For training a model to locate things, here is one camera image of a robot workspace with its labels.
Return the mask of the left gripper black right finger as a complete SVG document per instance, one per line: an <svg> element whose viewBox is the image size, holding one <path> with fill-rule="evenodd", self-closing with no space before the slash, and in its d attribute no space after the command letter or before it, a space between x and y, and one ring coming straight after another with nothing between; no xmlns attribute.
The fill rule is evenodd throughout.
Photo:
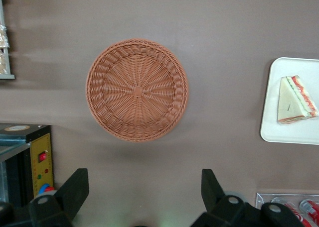
<svg viewBox="0 0 319 227"><path fill-rule="evenodd" d="M193 227L258 227L260 213L236 195L223 191L211 169L201 174L201 196L206 208Z"/></svg>

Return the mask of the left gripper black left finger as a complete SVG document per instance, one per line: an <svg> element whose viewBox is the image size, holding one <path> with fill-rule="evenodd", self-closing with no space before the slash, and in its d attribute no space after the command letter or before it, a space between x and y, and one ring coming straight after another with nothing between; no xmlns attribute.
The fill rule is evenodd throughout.
<svg viewBox="0 0 319 227"><path fill-rule="evenodd" d="M89 195L88 169L79 168L54 193L42 193L28 206L33 227L71 227Z"/></svg>

